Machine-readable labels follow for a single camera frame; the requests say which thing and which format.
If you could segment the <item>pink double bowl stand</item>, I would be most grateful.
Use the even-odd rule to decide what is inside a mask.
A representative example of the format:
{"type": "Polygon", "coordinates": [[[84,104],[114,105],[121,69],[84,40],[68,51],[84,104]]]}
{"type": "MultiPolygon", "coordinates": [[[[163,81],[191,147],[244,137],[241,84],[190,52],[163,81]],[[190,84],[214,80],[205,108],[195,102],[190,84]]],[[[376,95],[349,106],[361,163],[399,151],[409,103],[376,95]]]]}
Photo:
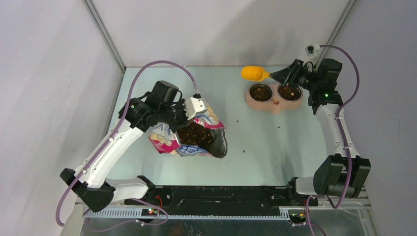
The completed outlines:
{"type": "Polygon", "coordinates": [[[250,84],[250,86],[247,88],[247,90],[245,92],[245,102],[246,102],[246,105],[249,108],[253,109],[253,110],[261,111],[261,112],[268,112],[268,113],[271,113],[271,114],[276,115],[276,114],[281,113],[282,111],[285,111],[285,110],[294,110],[294,109],[297,109],[297,108],[299,108],[303,104],[303,96],[304,96],[304,94],[302,95],[301,99],[298,100],[298,101],[287,101],[287,100],[284,100],[283,98],[281,98],[278,95],[278,92],[277,92],[277,87],[279,85],[282,85],[281,83],[267,84],[273,90],[273,97],[272,97],[271,100],[269,100],[267,102],[258,102],[258,101],[255,101],[249,95],[249,88],[253,84],[250,84]]]}

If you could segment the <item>yellow plastic scoop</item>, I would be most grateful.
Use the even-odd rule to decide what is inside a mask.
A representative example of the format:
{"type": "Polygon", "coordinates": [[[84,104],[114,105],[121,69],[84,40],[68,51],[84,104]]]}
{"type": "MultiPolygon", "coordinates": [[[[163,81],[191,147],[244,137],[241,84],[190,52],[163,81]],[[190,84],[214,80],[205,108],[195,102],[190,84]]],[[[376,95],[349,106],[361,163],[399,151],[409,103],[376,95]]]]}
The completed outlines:
{"type": "Polygon", "coordinates": [[[241,70],[241,76],[248,81],[260,82],[269,78],[270,73],[261,66],[245,66],[241,70]]]}

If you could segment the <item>colourful pet food bag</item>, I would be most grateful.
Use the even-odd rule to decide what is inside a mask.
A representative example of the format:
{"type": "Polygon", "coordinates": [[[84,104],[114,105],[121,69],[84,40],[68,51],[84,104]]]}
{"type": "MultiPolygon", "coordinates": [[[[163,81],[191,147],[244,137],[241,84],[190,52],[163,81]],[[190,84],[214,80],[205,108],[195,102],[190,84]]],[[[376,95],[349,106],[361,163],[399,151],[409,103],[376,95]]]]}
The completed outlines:
{"type": "Polygon", "coordinates": [[[225,129],[208,106],[207,111],[197,114],[191,123],[177,131],[172,131],[165,123],[157,124],[150,130],[148,138],[161,154],[224,158],[228,152],[225,129]]]}

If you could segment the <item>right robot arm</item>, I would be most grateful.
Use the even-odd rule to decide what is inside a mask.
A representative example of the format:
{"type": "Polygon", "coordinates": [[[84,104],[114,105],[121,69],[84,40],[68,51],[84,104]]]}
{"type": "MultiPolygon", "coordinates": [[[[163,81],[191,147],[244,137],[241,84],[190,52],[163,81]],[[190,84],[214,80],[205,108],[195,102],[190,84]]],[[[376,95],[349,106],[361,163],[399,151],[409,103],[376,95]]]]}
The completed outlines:
{"type": "Polygon", "coordinates": [[[370,161],[361,158],[354,147],[344,121],[344,103],[335,89],[341,70],[342,63],[334,59],[322,60],[314,71],[296,59],[290,66],[269,75],[282,85],[309,92],[308,105],[319,121],[327,149],[327,158],[313,176],[291,179],[289,184],[293,188],[286,192],[291,205],[300,205],[306,195],[356,198],[371,170],[370,161]]]}

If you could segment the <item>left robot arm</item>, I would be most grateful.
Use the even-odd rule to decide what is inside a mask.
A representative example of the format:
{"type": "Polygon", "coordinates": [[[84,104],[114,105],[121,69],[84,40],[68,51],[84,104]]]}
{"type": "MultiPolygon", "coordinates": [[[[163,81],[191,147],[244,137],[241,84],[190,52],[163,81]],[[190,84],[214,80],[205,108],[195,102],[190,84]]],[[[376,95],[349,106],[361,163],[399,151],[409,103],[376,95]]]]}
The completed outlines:
{"type": "Polygon", "coordinates": [[[185,124],[188,121],[184,99],[178,87],[166,81],[155,83],[151,91],[137,98],[128,98],[119,111],[115,126],[99,146],[76,169],[65,168],[61,179],[68,184],[92,212],[99,212],[110,203],[138,199],[149,205],[155,200],[155,191],[143,177],[109,179],[108,173],[127,149],[146,131],[159,122],[185,124]]]}

